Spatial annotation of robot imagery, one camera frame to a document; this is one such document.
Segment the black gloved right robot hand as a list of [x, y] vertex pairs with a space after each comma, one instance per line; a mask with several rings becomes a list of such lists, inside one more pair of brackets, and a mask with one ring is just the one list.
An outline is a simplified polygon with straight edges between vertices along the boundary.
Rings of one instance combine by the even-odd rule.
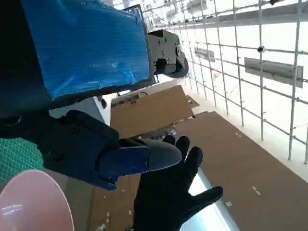
[[190, 148], [186, 136], [175, 139], [167, 135], [163, 141], [176, 147], [182, 160], [171, 167], [141, 175], [134, 200], [134, 231], [178, 231], [183, 223], [223, 196], [221, 186], [192, 196], [189, 188], [202, 163], [202, 149]]

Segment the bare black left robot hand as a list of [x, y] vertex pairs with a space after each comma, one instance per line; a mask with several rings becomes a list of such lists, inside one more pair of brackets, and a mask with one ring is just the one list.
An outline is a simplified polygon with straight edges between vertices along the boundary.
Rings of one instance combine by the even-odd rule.
[[120, 176], [173, 166], [182, 155], [154, 140], [121, 139], [79, 111], [52, 109], [183, 77], [189, 67], [176, 34], [148, 32], [139, 5], [117, 10], [96, 0], [0, 3], [0, 136], [37, 145], [45, 168], [116, 189]]

